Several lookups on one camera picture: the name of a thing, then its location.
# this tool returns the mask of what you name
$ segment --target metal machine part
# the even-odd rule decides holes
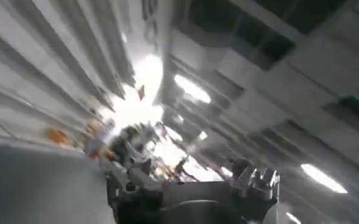
[[[124,192],[109,197],[108,201],[119,224],[261,222],[277,203],[273,195],[276,172],[266,170],[261,175],[256,170],[249,166],[235,184],[228,181],[159,183],[133,167],[127,172],[127,183],[120,189]],[[135,186],[131,187],[133,191],[128,191],[130,185]],[[118,191],[116,187],[108,184],[108,192]]]

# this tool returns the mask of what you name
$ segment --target black machine part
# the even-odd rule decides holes
[[[252,191],[242,198],[228,182],[169,182],[159,190],[140,188],[131,200],[119,198],[115,205],[119,224],[245,224],[261,222],[276,201]]]

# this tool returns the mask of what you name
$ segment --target gray surface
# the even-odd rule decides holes
[[[98,164],[82,154],[0,146],[0,223],[115,223]]]

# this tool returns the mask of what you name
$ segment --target orange object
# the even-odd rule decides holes
[[[58,144],[69,145],[69,139],[68,139],[66,133],[64,133],[61,130],[49,128],[48,131],[46,132],[46,135],[50,140],[52,140]]]

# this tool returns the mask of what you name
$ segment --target fluorescent light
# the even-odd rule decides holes
[[[176,131],[174,131],[173,129],[166,127],[166,130],[168,132],[168,135],[170,135],[170,137],[172,137],[175,140],[178,141],[183,141],[182,137],[180,134],[178,134]]]
[[[227,169],[227,168],[225,168],[225,167],[222,167],[222,168],[221,168],[221,171],[222,171],[222,173],[223,173],[224,175],[227,175],[228,177],[232,177],[232,175],[233,175],[233,173],[232,173],[229,169]]]
[[[208,135],[207,135],[204,131],[202,131],[202,132],[199,134],[198,138],[201,139],[201,140],[204,140],[205,138],[207,138],[207,136],[208,136]]]
[[[124,33],[121,33],[121,39],[123,39],[124,43],[128,42],[128,38],[126,38],[126,35]]]
[[[311,164],[302,164],[301,168],[304,170],[306,174],[312,177],[312,179],[330,188],[331,190],[341,194],[347,193],[346,189],[342,187],[342,185],[340,185],[334,179],[327,176],[325,173],[323,173],[315,166],[312,166]]]
[[[296,224],[301,224],[300,220],[296,218],[296,216],[292,215],[291,213],[287,212],[286,213],[289,217],[290,220],[292,220],[293,222],[295,222]]]
[[[175,82],[181,87],[187,94],[191,95],[193,98],[203,101],[205,103],[210,103],[210,96],[200,87],[186,79],[181,75],[175,75]]]
[[[181,122],[183,122],[183,117],[181,117],[180,115],[178,115],[178,120],[180,120]]]
[[[135,87],[144,86],[142,102],[152,105],[163,78],[163,64],[159,56],[149,54],[134,66]]]

